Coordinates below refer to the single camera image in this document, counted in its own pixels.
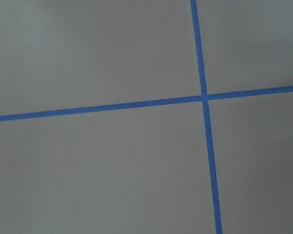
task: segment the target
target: gray surface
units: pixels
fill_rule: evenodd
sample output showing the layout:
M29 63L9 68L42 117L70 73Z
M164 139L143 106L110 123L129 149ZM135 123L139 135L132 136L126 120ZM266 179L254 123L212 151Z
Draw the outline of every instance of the gray surface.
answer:
M224 234L293 234L293 93L210 110Z
M199 94L189 1L0 0L0 115Z
M0 234L215 232L201 103L0 123Z
M293 0L198 0L209 93L293 85Z

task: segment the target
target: blue stripe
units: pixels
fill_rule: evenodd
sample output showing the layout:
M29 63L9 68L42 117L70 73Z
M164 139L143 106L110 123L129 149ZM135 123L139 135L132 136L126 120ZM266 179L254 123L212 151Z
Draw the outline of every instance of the blue stripe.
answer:
M293 92L293 86L268 88L268 89L255 89L255 90L229 92L229 93L221 93L221 94L210 94L209 100L226 99L226 98L241 98L241 97L280 94L280 93L288 93L288 92Z
M217 184L217 175L216 175L216 166L215 166L215 155L214 155L213 138L212 138L212 132L211 132L210 113L209 113L209 96L207 93L203 49L202 49L199 16L198 16L198 11L196 6L196 0L191 0L191 11L192 11L192 20L193 20L193 28L194 28L194 36L195 36L197 62L198 62L199 76L200 76L204 125L205 125L208 157L209 157L209 174L210 174L211 192L212 192L213 206L214 206L215 226L216 226L216 233L222 234L218 184Z
M103 106L90 106L90 107L81 107L81 108L64 109L64 110L41 111L41 112L33 112L33 113L7 115L7 116L0 116L0 122L19 120L19 119L28 119L28 118L41 118L41 117L73 115L73 114L91 113L91 112L100 112L100 111L131 109L131 108L148 107L148 106L161 106L161 105L170 105L170 104L196 102L196 101L201 101L201 96L176 97L176 98L150 100L150 101L138 101L138 102L103 105Z

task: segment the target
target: gray panel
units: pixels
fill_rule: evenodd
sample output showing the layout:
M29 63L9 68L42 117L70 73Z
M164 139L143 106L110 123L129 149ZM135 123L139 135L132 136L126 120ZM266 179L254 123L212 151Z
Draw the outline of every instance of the gray panel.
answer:
M214 233L200 103L0 123L0 234Z
M199 0L209 93L293 85L293 0Z
M0 0L0 115L199 94L189 1Z
M210 110L224 234L293 234L293 93Z

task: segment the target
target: vertical blue line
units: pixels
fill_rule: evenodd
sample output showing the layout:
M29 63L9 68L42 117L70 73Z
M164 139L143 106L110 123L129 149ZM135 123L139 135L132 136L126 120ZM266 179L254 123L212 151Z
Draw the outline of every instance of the vertical blue line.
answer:
M193 21L193 29L194 29L194 36L195 36L197 62L198 62L199 76L200 76L205 134L206 134L207 150L208 150L208 156L209 156L209 174L210 174L211 192L212 192L213 206L214 206L215 226L216 226L216 233L222 234L218 184L217 184L216 166L215 166L215 155L214 155L213 138L212 138L212 132L211 132L210 113L209 113L209 96L207 93L207 85L206 85L206 78L205 78L203 49L202 49L200 26L199 26L199 16L197 11L196 0L190 0L190 1L191 1L191 11L192 11L192 21Z

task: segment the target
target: blue tape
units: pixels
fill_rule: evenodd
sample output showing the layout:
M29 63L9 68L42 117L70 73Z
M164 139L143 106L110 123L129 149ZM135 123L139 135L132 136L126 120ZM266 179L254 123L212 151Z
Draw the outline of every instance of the blue tape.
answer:
M41 112L0 116L0 122L28 119L28 118L41 118L41 117L63 116L63 115L73 115L73 114L101 112L101 111L113 111L113 110L148 107L148 106L161 106L161 105L179 104L179 103L187 103L187 102L196 102L201 100L202 100L201 96L190 96L190 97L176 97L176 98L158 99L158 100L150 100L150 101L128 102L128 103L111 104L111 105L103 105L103 106L81 107L81 108L64 109L64 110L41 111Z
M193 21L193 29L194 29L194 36L195 36L197 62L198 62L199 76L200 76L204 125L205 125L208 157L209 157L209 174L210 174L211 192L212 192L213 206L214 206L215 226L216 226L216 233L222 234L218 184L217 184L217 175L216 175L216 166L215 166L215 155L214 155L214 146L213 146L213 138L212 138L212 131L211 131L211 123L210 123L210 113L209 113L209 96L207 93L203 49L202 49L199 16L198 16L198 11L196 6L196 0L191 0L191 11L192 11L192 21Z
M268 95L268 94L289 93L289 92L293 92L293 86L268 88L268 89L255 89L255 90L220 93L220 94L209 94L209 100L241 98L241 97Z

